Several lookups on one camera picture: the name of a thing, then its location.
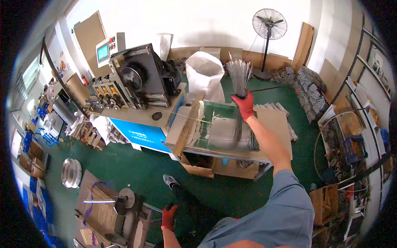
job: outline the fan base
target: fan base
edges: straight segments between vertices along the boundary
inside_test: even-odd
[[[263,70],[263,71],[262,71],[261,68],[259,68],[259,69],[253,69],[252,73],[254,74],[254,76],[255,76],[257,79],[265,80],[265,81],[269,81],[269,80],[271,80],[272,77],[273,77],[272,74],[271,74],[269,71],[267,71],[267,70]]]

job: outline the shoe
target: shoe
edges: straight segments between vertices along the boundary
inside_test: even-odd
[[[168,187],[170,187],[170,189],[172,189],[171,185],[173,185],[174,183],[180,185],[172,176],[167,174],[163,175],[163,180],[168,185]]]

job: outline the floor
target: floor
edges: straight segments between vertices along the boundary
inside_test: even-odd
[[[183,75],[183,82],[187,82],[186,75]],[[248,84],[248,89],[275,85],[275,82],[264,82],[253,78]],[[229,77],[223,77],[222,87],[226,102],[231,102],[229,94],[232,92],[232,84]],[[279,102],[290,113],[288,122],[299,137],[299,140],[292,144],[292,168],[300,183],[309,190],[311,183],[320,181],[313,167],[313,148],[318,126],[309,125],[292,87],[255,92],[253,95],[254,104]],[[324,145],[319,142],[318,146],[318,163],[325,165]],[[208,205],[232,217],[242,217],[263,206],[268,200],[273,182],[271,171],[257,182],[221,175],[216,175],[214,179],[189,175],[167,154],[144,148],[142,151],[134,150],[129,144],[110,143],[101,152],[79,140],[71,141],[66,137],[65,141],[58,145],[52,147],[43,145],[43,149],[52,157],[44,181],[54,205],[57,235],[69,247],[73,247],[74,209],[77,205],[79,189],[65,188],[61,182],[62,163],[66,158],[79,160],[83,170],[89,170],[102,181],[111,182],[116,192],[130,184],[130,189],[144,195],[147,203],[160,209],[169,201],[175,200],[171,190],[162,180],[164,173],[174,176],[178,182]],[[177,234],[188,228],[189,219],[184,218],[183,213],[184,210],[181,208],[175,224]],[[159,227],[150,229],[149,242],[156,242],[161,238]]]

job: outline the blue shirt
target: blue shirt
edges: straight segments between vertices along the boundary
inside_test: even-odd
[[[265,248],[311,247],[313,220],[309,195],[294,173],[285,169],[274,176],[266,205],[239,220],[221,219],[198,248],[225,247],[240,240],[251,240]]]

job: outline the work glove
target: work glove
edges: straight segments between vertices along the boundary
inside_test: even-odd
[[[241,116],[243,117],[243,120],[246,122],[248,117],[255,115],[254,113],[254,97],[252,96],[251,92],[249,90],[245,89],[247,92],[247,98],[241,99],[237,97],[236,95],[230,95],[232,100],[237,103],[240,109]]]
[[[178,205],[173,205],[173,202],[170,202],[164,209],[163,209],[163,223],[161,224],[161,229],[166,228],[168,230],[173,231],[174,225],[174,214],[178,208]]]

